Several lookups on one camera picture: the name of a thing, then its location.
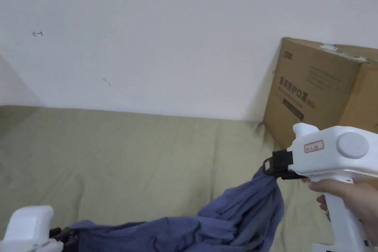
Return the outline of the person's right hand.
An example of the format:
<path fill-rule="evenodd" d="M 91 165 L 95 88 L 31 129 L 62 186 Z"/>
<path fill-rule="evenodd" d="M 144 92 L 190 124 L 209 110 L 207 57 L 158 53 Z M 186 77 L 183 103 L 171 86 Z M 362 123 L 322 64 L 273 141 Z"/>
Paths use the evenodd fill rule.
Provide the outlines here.
<path fill-rule="evenodd" d="M 308 182 L 312 191 L 328 193 L 343 200 L 346 208 L 362 222 L 369 240 L 378 245 L 378 191 L 369 184 L 350 184 L 324 179 Z"/>

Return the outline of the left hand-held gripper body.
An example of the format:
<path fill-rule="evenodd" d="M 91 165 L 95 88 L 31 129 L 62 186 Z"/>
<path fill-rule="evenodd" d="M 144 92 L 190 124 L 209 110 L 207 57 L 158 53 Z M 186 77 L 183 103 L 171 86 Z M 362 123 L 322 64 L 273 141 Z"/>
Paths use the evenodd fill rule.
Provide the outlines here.
<path fill-rule="evenodd" d="M 11 216 L 2 252 L 62 252 L 63 243 L 49 237 L 54 210 L 51 206 L 29 206 L 16 210 Z"/>

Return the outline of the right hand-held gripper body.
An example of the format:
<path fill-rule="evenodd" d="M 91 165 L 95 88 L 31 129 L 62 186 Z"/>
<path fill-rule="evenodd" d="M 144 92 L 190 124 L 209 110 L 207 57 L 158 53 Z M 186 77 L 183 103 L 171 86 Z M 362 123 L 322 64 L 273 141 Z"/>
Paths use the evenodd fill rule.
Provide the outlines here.
<path fill-rule="evenodd" d="M 298 123 L 293 126 L 292 145 L 274 151 L 271 175 L 283 180 L 308 178 L 339 180 L 352 184 L 354 179 L 378 176 L 378 135 L 354 127 L 334 126 L 319 130 L 316 126 Z M 314 244 L 314 252 L 373 252 L 372 242 L 362 223 L 343 200 L 325 193 L 335 242 Z"/>

